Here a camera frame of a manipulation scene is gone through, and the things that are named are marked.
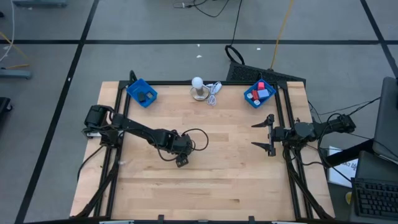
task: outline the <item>white cable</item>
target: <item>white cable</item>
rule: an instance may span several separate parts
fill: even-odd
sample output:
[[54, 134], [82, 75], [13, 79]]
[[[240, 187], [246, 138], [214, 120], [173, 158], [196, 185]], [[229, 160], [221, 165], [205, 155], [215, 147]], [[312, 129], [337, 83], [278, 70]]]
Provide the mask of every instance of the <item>white cable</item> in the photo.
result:
[[221, 82], [216, 82], [214, 84], [207, 84], [206, 87], [209, 89], [210, 96], [207, 99], [207, 104], [211, 106], [215, 106], [217, 104], [217, 99], [216, 99], [216, 93], [219, 92], [219, 90], [222, 87]]
[[11, 2], [11, 10], [12, 10], [12, 37], [11, 37], [11, 44], [9, 48], [7, 49], [6, 53], [0, 58], [0, 62], [8, 55], [8, 52], [11, 50], [12, 45], [14, 44], [14, 35], [15, 35], [15, 16], [14, 16], [14, 3]]

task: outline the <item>white paper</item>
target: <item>white paper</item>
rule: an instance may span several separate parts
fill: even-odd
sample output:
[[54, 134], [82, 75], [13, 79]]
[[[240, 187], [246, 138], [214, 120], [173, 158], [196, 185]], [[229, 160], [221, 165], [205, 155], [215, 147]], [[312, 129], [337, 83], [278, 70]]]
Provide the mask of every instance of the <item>white paper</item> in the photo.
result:
[[[334, 153], [340, 152], [340, 150], [333, 150], [333, 149], [338, 149], [333, 146], [329, 146], [329, 149], [330, 149], [329, 156], [333, 155]], [[338, 171], [340, 171], [342, 174], [344, 174], [344, 176], [351, 179], [352, 177], [355, 177], [357, 165], [358, 165], [358, 159], [354, 159], [352, 161], [344, 162], [338, 166], [335, 166], [335, 168]], [[332, 184], [338, 184], [349, 188], [352, 187], [351, 183], [348, 182], [348, 180], [342, 177], [339, 173], [337, 173], [333, 168], [329, 168], [329, 182]]]

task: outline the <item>blue bin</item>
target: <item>blue bin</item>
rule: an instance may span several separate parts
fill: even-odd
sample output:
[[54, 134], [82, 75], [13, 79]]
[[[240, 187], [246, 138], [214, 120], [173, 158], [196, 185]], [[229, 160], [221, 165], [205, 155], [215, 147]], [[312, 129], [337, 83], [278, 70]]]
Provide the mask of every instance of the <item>blue bin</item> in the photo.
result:
[[[255, 105], [254, 102], [248, 98], [248, 93], [251, 93], [252, 90], [257, 90], [257, 85], [259, 82], [263, 82], [264, 86], [266, 88], [266, 90], [268, 90], [269, 92], [269, 96], [267, 98], [261, 99], [260, 104], [259, 105]], [[246, 90], [244, 92], [244, 98], [246, 99], [247, 102], [249, 102], [254, 108], [259, 108], [263, 103], [265, 103], [269, 98], [271, 98], [272, 96], [274, 96], [276, 93], [276, 91], [274, 90], [274, 88], [272, 86], [270, 86], [266, 81], [264, 81], [263, 79], [260, 79], [256, 82], [256, 84], [254, 84], [253, 86], [250, 86], [250, 88], [248, 90]]]
[[[137, 103], [145, 108], [149, 106], [153, 101], [155, 101], [157, 96], [157, 92], [141, 78], [135, 81], [131, 86], [129, 86], [126, 91], [131, 97], [133, 97], [137, 101]], [[143, 92], [145, 94], [146, 101], [143, 103], [138, 100], [138, 93], [140, 92]], [[152, 98], [149, 98], [147, 96], [148, 93], [152, 94]]]

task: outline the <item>desk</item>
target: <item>desk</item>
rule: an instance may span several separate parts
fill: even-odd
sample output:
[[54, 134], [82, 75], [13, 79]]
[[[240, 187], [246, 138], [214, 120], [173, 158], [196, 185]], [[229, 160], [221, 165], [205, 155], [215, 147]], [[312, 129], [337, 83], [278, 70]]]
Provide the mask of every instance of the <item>desk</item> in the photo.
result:
[[[114, 106], [118, 85], [104, 82], [98, 104]], [[312, 122], [303, 83], [290, 82], [287, 86], [294, 118]], [[264, 150], [250, 144], [267, 142], [268, 129], [251, 128], [252, 124], [273, 113], [274, 126], [279, 125], [275, 97], [254, 109], [243, 97], [248, 86], [223, 85], [216, 96], [217, 105], [212, 107], [195, 101], [188, 85], [152, 87], [158, 92], [156, 101], [143, 108], [131, 100], [129, 119], [154, 129], [176, 129], [179, 133], [201, 128], [208, 133], [210, 143], [206, 150], [194, 151], [188, 157], [188, 165], [177, 168], [174, 162], [162, 161], [145, 140], [126, 134], [112, 219], [156, 220], [163, 214], [166, 220], [248, 220], [250, 215], [256, 221], [295, 220], [282, 146], [276, 144], [277, 155], [268, 157]], [[287, 121], [283, 100], [282, 108]], [[198, 148], [204, 145], [203, 134], [192, 132], [190, 136]], [[99, 138], [88, 141], [85, 158], [98, 148], [99, 142]], [[99, 153], [81, 171], [71, 215], [80, 212], [96, 192], [104, 155], [104, 151]], [[320, 161], [318, 152], [309, 147], [302, 150], [302, 157], [304, 162]], [[323, 167], [312, 165], [304, 169], [309, 190], [325, 211], [334, 216]], [[106, 192], [101, 214], [105, 214], [108, 197]], [[298, 199], [301, 216], [305, 217], [301, 192]]]

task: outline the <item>wooden table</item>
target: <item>wooden table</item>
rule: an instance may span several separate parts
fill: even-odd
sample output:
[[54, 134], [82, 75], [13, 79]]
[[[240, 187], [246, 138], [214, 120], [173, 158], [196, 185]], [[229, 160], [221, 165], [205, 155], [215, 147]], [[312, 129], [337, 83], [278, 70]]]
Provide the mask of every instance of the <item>wooden table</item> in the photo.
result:
[[[117, 88], [118, 82], [103, 82], [98, 104], [114, 106]], [[143, 108], [131, 100], [129, 119], [154, 129], [176, 129], [179, 133], [201, 128], [208, 133], [210, 143], [206, 150], [194, 151], [188, 157], [188, 165], [177, 168], [174, 162], [162, 161], [145, 140], [126, 134], [113, 219], [156, 220], [163, 214], [166, 220], [248, 220], [250, 215], [258, 221], [295, 220], [282, 146], [275, 144], [277, 155], [268, 157], [264, 150], [250, 143], [267, 142], [268, 129], [251, 125], [264, 121], [268, 114], [275, 114], [274, 126], [279, 125], [274, 97], [254, 109], [243, 97], [248, 86], [223, 86], [213, 107], [195, 101], [187, 85], [153, 88], [158, 92], [156, 101]], [[312, 122], [303, 83], [288, 83], [288, 91], [294, 118]], [[281, 102], [284, 119], [288, 121], [284, 100]], [[197, 148], [204, 145], [202, 133], [190, 136]], [[88, 141], [85, 158], [98, 148], [99, 142], [99, 138]], [[320, 161], [318, 152], [309, 147], [302, 150], [302, 157], [304, 162]], [[80, 212], [96, 192], [103, 159], [104, 150], [81, 171], [71, 215]], [[334, 216], [323, 167], [306, 166], [305, 174], [313, 196]], [[305, 217], [303, 196], [297, 190], [301, 216]], [[105, 214], [107, 201], [108, 192], [104, 194], [101, 214]]]

